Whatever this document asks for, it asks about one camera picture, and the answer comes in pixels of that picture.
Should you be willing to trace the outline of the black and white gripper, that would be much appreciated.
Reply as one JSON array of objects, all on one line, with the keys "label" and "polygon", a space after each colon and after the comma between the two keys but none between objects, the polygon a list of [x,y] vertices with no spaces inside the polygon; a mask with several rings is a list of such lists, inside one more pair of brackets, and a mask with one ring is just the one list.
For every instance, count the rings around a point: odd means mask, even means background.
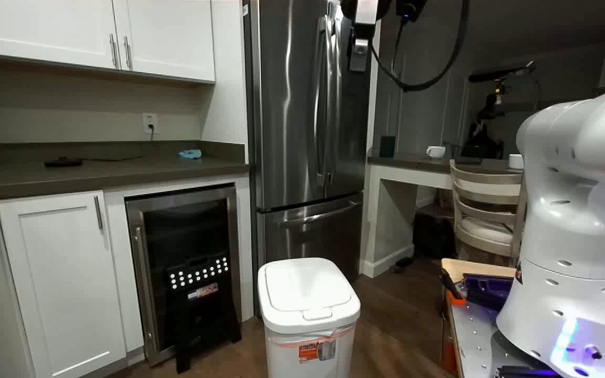
[{"label": "black and white gripper", "polygon": [[341,0],[345,17],[353,22],[349,41],[349,70],[363,74],[370,63],[370,46],[376,22],[386,14],[390,0]]}]

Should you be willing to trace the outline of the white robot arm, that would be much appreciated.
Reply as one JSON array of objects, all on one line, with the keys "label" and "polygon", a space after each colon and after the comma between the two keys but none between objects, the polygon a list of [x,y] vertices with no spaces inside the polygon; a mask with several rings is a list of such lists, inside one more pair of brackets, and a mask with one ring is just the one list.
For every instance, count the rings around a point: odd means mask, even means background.
[{"label": "white robot arm", "polygon": [[500,333],[562,378],[605,378],[605,92],[516,133],[526,217]]}]

